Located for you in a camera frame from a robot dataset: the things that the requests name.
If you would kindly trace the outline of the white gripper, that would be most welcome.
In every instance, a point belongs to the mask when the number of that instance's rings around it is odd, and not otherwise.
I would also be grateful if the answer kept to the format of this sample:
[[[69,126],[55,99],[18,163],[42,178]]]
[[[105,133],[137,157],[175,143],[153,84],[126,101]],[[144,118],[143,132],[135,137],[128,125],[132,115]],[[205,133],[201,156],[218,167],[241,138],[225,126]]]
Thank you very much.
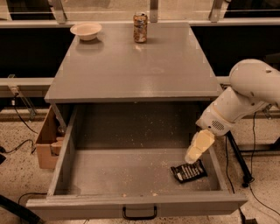
[[[202,130],[197,132],[191,141],[185,154],[185,161],[188,164],[195,163],[200,156],[214,143],[214,136],[224,136],[233,127],[231,122],[225,120],[210,104],[202,113],[196,125]]]

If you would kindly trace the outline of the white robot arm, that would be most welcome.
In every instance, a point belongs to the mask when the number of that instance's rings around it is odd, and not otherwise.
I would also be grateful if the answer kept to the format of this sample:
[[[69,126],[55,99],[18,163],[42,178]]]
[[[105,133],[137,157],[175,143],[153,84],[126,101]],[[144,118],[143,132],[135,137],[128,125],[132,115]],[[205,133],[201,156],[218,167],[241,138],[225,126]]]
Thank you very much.
[[[185,154],[188,164],[195,163],[216,137],[226,135],[244,116],[280,107],[280,72],[258,59],[244,59],[231,69],[229,87],[202,113],[200,127]]]

